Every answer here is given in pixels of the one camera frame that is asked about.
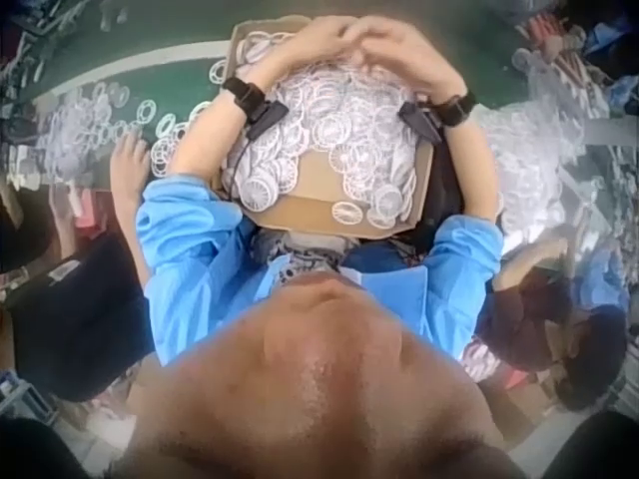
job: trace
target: blue work uniform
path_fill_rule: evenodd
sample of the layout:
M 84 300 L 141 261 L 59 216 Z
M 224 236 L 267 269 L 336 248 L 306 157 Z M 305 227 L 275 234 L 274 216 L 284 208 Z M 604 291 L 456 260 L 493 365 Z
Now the blue work uniform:
M 156 350 L 167 364 L 267 298 L 289 257 L 255 262 L 247 247 L 255 225 L 202 180 L 157 180 L 144 199 L 137 232 L 152 272 L 145 295 Z M 380 242 L 352 249 L 342 265 L 407 329 L 459 358 L 475 329 L 485 283 L 499 269 L 502 244 L 494 224 L 454 216 L 421 265 L 407 267 Z

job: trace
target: hair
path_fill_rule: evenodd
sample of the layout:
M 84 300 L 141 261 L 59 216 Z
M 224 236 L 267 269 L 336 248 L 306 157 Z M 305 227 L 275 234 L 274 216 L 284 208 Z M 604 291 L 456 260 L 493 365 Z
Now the hair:
M 589 330 L 579 342 L 576 357 L 563 360 L 567 377 L 555 384 L 559 401 L 571 411 L 596 402 L 621 370 L 628 347 L 626 314 L 617 306 L 599 306 L 590 312 Z

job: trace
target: cable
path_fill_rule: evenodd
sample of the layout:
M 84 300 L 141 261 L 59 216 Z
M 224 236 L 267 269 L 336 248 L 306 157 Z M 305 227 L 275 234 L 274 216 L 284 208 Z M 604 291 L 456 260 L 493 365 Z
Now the cable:
M 243 148 L 242 148 L 242 150 L 240 151 L 240 156 L 238 157 L 238 160 L 236 161 L 236 165 L 234 166 L 234 169 L 233 169 L 233 176 L 231 177 L 231 186 L 229 187 L 229 191 L 227 192 L 227 193 L 228 193 L 228 195 L 229 195 L 229 196 L 227 197 L 227 200 L 228 200 L 228 201 L 230 201 L 230 202 L 232 202 L 232 201 L 233 201 L 233 188 L 234 188 L 234 187 L 235 187 L 235 185 L 236 185 L 236 176 L 237 176 L 237 174 L 238 174 L 238 168 L 239 168 L 239 166 L 240 166 L 240 162 L 244 159 L 244 153 L 246 153 L 246 152 L 247 152 L 247 148 L 249 147 L 249 145 L 250 145 L 251 143 L 252 143 L 252 142 L 251 142 L 251 141 L 249 141 L 249 142 L 247 142 L 247 143 L 244 145 L 244 147 L 243 147 Z

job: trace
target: green workbench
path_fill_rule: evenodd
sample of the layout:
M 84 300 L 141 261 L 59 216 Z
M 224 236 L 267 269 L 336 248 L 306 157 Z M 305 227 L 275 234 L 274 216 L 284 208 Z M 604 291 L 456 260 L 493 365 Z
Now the green workbench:
M 99 1 L 94 1 L 86 7 L 75 33 L 59 42 L 42 79 L 23 90 L 22 100 L 35 98 L 82 73 L 128 56 L 175 45 L 228 40 L 235 24 L 250 19 L 371 13 L 404 18 L 427 32 L 461 71 L 481 103 L 497 107 L 527 95 L 523 77 L 510 66 L 510 56 L 523 44 L 522 39 L 511 26 L 473 0 L 396 0 L 390 6 L 388 2 L 363 0 L 347 6 L 333 0 L 307 0 L 295 6 L 284 0 L 235 0 L 223 5 L 202 0 L 114 0 L 114 5 L 128 5 L 129 15 L 124 24 L 114 22 L 110 32 L 100 30 L 99 5 Z M 213 62 L 183 61 L 102 79 L 107 83 L 118 81 L 131 89 L 128 105 L 115 111 L 115 119 L 135 120 L 136 108 L 144 99 L 158 104 L 156 122 L 167 112 L 184 119 L 196 104 L 217 93 L 208 80 Z M 155 130 L 155 123 L 149 127 L 153 130 L 148 128 L 147 134 Z M 100 162 L 95 175 L 99 188 L 108 186 L 104 163 Z

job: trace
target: white stripe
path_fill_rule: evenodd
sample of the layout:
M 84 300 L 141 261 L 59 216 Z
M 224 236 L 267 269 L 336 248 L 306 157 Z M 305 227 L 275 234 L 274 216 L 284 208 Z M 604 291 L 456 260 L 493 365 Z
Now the white stripe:
M 184 62 L 187 60 L 226 57 L 228 50 L 229 40 L 187 43 L 184 45 L 177 45 L 175 47 L 160 48 L 158 50 L 152 50 L 150 52 L 123 58 L 90 70 L 58 85 L 57 87 L 49 90 L 49 92 L 45 95 L 63 95 L 68 91 L 81 87 L 82 85 L 86 85 L 87 83 L 97 82 L 105 78 L 112 77 L 113 75 L 138 70 L 140 68 Z

